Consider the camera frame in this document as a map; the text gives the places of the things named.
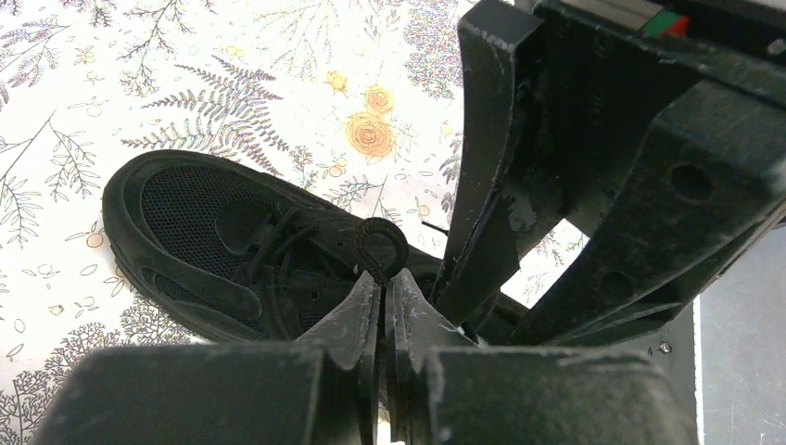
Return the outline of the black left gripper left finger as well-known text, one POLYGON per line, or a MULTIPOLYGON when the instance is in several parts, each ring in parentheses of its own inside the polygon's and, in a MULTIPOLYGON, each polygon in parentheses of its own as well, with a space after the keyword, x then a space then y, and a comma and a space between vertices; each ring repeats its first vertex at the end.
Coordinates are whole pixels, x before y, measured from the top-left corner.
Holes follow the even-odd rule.
POLYGON ((85 357, 37 444, 373 444, 381 290, 369 274, 293 342, 123 347, 85 357))

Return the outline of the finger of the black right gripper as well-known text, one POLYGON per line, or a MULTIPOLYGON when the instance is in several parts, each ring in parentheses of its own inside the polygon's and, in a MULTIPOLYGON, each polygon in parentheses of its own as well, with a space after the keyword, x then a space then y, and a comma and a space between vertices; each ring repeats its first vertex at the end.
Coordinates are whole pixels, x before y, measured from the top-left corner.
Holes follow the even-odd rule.
POLYGON ((503 196, 522 141, 531 140, 539 109, 541 19, 504 1, 480 1, 459 21, 463 64, 463 149, 455 207, 431 299, 462 324, 518 269, 511 201, 503 196))

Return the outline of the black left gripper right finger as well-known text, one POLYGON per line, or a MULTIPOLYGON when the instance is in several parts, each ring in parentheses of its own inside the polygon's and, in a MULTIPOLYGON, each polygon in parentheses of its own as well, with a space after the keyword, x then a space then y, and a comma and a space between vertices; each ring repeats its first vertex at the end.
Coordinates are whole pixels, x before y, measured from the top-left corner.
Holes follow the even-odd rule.
POLYGON ((386 292, 391 437, 407 444, 693 444, 692 355, 478 346, 408 271, 386 292))

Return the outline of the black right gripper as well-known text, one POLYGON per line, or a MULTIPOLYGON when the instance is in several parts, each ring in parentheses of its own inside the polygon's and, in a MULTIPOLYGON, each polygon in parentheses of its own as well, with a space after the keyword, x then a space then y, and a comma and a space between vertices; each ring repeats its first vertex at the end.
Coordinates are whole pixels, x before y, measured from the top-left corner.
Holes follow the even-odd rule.
POLYGON ((510 343, 577 343, 693 299, 784 216, 785 58, 766 47, 785 14, 736 1, 521 8, 537 25, 548 161, 522 216, 536 233, 600 225, 510 343))

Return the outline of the black shoelace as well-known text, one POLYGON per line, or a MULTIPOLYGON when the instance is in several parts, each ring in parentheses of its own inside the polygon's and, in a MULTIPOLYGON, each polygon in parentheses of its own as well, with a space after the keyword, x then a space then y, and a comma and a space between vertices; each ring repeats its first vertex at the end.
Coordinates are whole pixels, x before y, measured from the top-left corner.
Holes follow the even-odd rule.
POLYGON ((353 229, 351 240, 358 271, 368 272, 378 285, 385 286, 403 269, 410 271, 422 290, 437 280, 442 260, 412 247, 401 229, 389 220, 362 220, 353 229))

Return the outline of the black sneaker shoe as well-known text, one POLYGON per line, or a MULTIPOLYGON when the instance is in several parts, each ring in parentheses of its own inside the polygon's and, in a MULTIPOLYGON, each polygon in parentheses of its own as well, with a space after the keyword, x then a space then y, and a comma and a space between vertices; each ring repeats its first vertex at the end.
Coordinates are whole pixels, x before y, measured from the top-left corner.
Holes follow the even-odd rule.
POLYGON ((369 274, 351 240, 365 219, 203 153, 129 160, 108 180, 102 215, 139 293, 215 342, 296 340, 369 274))

